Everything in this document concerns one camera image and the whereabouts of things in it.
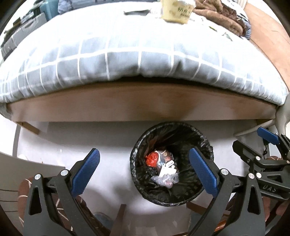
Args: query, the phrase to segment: blue gripper pad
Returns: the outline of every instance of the blue gripper pad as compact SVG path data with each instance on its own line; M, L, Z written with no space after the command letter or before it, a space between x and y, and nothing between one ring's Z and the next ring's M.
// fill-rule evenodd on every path
M75 175L75 177L72 180L71 195L73 198L75 198L77 195L81 195L84 192L88 182L90 181L99 163L100 163L100 152L99 150L96 149L88 157L88 159L80 168L79 172Z
M217 179L195 148L192 148L189 151L189 161L199 177L205 191L208 194L211 194L214 198L217 197Z
M279 138L276 134L273 134L272 132L266 130L263 127L259 127L257 129L257 133L261 138L267 140L269 143L273 145L278 145L280 143Z

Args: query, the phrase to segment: gray suitcase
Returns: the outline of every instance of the gray suitcase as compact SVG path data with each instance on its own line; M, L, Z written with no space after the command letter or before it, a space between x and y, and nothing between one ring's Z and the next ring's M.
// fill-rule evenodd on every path
M14 49L34 30L38 29L40 26L46 23L45 13L41 13L33 19L30 19L24 23L16 32L8 39L1 48L1 54L3 59L6 58L14 51Z
M33 19L30 19L25 24L23 24L12 36L11 39L17 47L23 39L25 39L34 30L38 29L40 26L46 23L45 13L41 13Z

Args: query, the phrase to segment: white bed leg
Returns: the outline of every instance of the white bed leg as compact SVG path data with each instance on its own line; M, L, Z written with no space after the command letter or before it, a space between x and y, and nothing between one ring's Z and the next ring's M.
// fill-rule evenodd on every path
M237 136L241 136L241 135L244 135L244 134L249 134L249 133L257 131L257 129L259 127L268 128L268 127L270 127L272 125L275 125L275 119L269 120L269 121L267 121L267 122L265 122L263 124L257 125L257 126L255 126L253 128L247 129L245 131L235 133L234 136L237 137Z
M287 95L285 103L280 106L277 111L276 111L276 115L275 115L275 119L273 120L269 120L263 124L257 125L253 128L250 128L248 130L239 132L239 133L235 133L234 136L240 136L240 135L244 135L244 134L248 134L251 132L256 131L259 127L263 127L263 128L268 128L272 125L275 125L278 133L281 134L286 134L286 125L287 123L290 121L290 94Z

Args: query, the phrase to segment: plastic bag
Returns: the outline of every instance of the plastic bag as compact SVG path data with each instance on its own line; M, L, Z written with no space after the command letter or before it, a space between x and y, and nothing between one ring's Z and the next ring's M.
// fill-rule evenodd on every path
M159 158L159 155L157 152L151 152L145 158L146 158L147 166L157 167L157 162L158 162L158 158Z
M213 148L207 138L187 123L164 122L145 131L130 156L132 180L143 198L161 206L178 206L196 198L203 186L189 162L189 150L195 146L213 160ZM145 156L155 150L168 150L174 157L179 182L170 189L151 180L158 170L147 166Z
M166 174L162 177L159 176L152 176L151 179L158 185L160 186L164 186L166 188L172 188L173 184L176 184L179 182L178 179L178 174L173 174L173 175L169 175Z

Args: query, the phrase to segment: red plastic wrapper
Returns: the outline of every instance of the red plastic wrapper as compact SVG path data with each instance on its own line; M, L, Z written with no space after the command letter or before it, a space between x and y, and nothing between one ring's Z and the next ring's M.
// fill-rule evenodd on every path
M151 152L145 157L147 166L157 167L159 155L156 152Z

